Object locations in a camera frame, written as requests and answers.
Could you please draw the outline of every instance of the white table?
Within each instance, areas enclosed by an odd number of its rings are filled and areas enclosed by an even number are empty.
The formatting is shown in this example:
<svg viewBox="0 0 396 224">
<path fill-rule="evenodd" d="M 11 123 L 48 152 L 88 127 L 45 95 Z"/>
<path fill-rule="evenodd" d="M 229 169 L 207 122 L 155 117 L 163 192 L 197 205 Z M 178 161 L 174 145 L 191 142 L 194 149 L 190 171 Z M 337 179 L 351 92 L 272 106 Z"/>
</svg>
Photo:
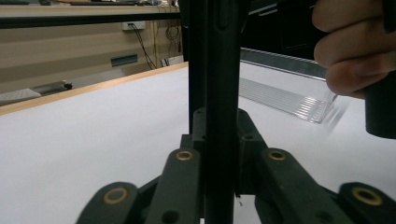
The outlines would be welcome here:
<svg viewBox="0 0 396 224">
<path fill-rule="evenodd" d="M 241 77 L 264 69 L 250 66 Z M 0 116 L 0 223 L 74 223 L 104 185 L 160 175 L 188 132 L 187 67 L 60 98 Z M 396 199 L 396 141 L 364 131 L 363 101 L 339 97 L 321 124 L 239 104 L 268 146 L 291 152 L 320 185 L 359 181 Z M 260 223 L 253 200 L 235 203 L 234 223 Z"/>
</svg>

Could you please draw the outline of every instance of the wooden table edge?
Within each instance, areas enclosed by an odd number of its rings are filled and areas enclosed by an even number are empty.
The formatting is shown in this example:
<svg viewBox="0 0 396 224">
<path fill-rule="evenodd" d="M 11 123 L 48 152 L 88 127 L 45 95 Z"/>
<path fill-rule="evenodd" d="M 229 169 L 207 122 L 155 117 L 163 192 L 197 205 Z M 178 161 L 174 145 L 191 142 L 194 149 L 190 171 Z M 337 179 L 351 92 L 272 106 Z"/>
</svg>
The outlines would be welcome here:
<svg viewBox="0 0 396 224">
<path fill-rule="evenodd" d="M 80 95 L 86 92 L 90 92 L 90 91 L 97 91 L 97 90 L 101 90 L 104 88 L 108 88 L 108 87 L 113 87 L 125 82 L 129 82 L 129 81 L 134 81 L 134 80 L 138 80 L 140 78 L 144 78 L 144 77 L 152 77 L 152 76 L 156 76 L 159 75 L 161 73 L 166 73 L 166 72 L 171 72 L 180 68 L 184 68 L 187 67 L 189 64 L 188 63 L 178 63 L 178 64 L 174 64 L 171 66 L 167 66 L 167 67 L 163 67 L 163 68 L 159 68 L 159 69 L 155 69 L 155 70 L 150 70 L 147 72 L 143 72 L 143 73 L 139 73 L 136 75 L 131 75 L 128 77 L 120 77 L 120 78 L 116 78 L 113 80 L 109 80 L 109 81 L 105 81 L 105 82 L 101 82 L 101 83 L 97 83 L 97 84 L 93 84 L 90 86 L 86 86 L 86 87 L 81 87 L 78 89 L 73 89 L 70 91 L 63 91 L 60 93 L 56 93 L 56 94 L 52 94 L 52 95 L 48 95 L 48 96 L 43 96 L 43 97 L 39 97 L 39 98 L 35 98 L 32 100 L 28 100 L 28 101 L 23 101 L 23 102 L 19 102 L 16 104 L 12 104 L 12 105 L 3 105 L 0 106 L 0 116 L 5 115 L 5 114 L 10 114 L 13 112 L 17 112 L 20 110 L 24 110 L 24 109 L 28 109 L 31 107 L 35 107 L 38 105 L 44 105 L 44 104 L 48 104 L 51 102 L 55 102 L 55 101 L 59 101 L 62 99 L 66 99 L 72 96 L 76 96 L 76 95 Z"/>
</svg>

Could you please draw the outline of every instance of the power outlet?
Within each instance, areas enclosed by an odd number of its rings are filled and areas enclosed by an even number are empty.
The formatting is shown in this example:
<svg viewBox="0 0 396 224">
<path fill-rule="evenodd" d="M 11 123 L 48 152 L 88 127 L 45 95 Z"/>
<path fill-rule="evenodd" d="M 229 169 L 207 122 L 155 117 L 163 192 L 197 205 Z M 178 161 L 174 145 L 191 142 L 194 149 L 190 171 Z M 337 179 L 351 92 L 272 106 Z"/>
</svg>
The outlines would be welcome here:
<svg viewBox="0 0 396 224">
<path fill-rule="evenodd" d="M 138 30 L 146 29 L 145 21 L 125 21 L 121 24 L 122 30 L 123 31 L 133 30 L 134 29 L 133 24 L 136 26 Z"/>
</svg>

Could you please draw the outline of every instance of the human hand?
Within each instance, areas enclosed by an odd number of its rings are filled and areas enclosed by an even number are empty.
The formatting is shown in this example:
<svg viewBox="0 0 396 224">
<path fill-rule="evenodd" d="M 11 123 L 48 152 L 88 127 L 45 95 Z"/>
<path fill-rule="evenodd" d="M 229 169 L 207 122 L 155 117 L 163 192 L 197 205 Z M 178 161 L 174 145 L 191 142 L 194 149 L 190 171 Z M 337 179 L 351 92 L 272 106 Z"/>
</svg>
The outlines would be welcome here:
<svg viewBox="0 0 396 224">
<path fill-rule="evenodd" d="M 387 35 L 381 16 L 380 0 L 317 1 L 312 22 L 330 34 L 317 43 L 315 60 L 328 68 L 333 92 L 364 98 L 365 87 L 396 70 L 396 32 Z"/>
</svg>

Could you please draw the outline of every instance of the clear plastic object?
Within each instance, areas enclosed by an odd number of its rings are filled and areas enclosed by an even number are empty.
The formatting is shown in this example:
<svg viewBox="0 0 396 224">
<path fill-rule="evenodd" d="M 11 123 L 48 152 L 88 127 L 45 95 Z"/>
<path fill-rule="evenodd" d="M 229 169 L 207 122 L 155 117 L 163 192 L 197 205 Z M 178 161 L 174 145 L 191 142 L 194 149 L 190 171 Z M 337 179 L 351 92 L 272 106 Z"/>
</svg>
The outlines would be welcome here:
<svg viewBox="0 0 396 224">
<path fill-rule="evenodd" d="M 241 50 L 239 95 L 300 119 L 321 123 L 336 94 L 315 62 L 263 51 Z"/>
</svg>

